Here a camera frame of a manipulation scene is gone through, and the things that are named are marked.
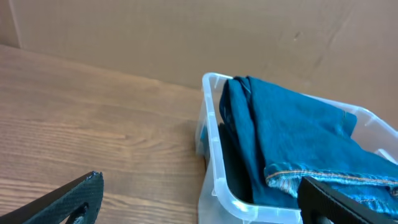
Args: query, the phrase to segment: wooden table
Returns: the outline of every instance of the wooden table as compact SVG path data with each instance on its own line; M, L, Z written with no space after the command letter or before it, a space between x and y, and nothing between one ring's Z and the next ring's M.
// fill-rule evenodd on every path
M96 170L97 223L196 223L201 100L198 90L0 46L0 215Z

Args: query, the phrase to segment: white storage box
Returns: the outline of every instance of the white storage box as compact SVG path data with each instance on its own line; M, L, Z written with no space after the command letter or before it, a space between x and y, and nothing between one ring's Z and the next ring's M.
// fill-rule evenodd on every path
M196 151L206 157L207 172L198 203L199 224L302 223L300 210L258 206L236 198L228 188L218 124L223 123L218 104L225 75L203 76L203 103L195 134ZM398 159L398 133L375 114L355 105L314 97L358 117L352 138L367 151L392 162Z

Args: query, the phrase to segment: denim jeans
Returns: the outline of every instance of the denim jeans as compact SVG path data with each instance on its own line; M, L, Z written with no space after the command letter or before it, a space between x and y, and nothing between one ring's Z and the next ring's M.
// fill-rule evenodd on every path
M355 115L253 77L226 82L220 113L245 163L254 203L297 208L301 178L311 176L398 217L398 166L351 139Z

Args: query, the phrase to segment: stitched edge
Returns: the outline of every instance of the stitched edge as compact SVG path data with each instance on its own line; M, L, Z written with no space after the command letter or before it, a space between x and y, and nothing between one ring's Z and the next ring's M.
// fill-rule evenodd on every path
M351 180L363 180L363 181L368 180L368 181L387 183L387 184L398 184L398 181L392 181L392 180L380 180L380 179L370 179L370 178L364 178L364 177L352 177L352 176L342 175L342 174L325 174L325 173L321 173L321 172L303 171L303 170L279 171L279 172L269 175L266 178L266 181L268 181L269 179L271 179L277 175L281 175L281 174L299 174L299 173L315 174L315 175L322 175L322 176L335 176L335 177L342 177L342 178L351 179Z

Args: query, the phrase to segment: clear plastic container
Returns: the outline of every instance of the clear plastic container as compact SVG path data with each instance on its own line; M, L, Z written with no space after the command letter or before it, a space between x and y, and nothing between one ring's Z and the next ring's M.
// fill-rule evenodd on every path
M203 103L195 133L197 154L205 156L207 171L198 203L199 224L205 223L302 223L300 210L257 206L236 198L228 188L218 124L223 123L218 104L228 77L217 73L203 76ZM398 133L369 110L314 97L358 117L352 138L367 151L391 162L398 159Z

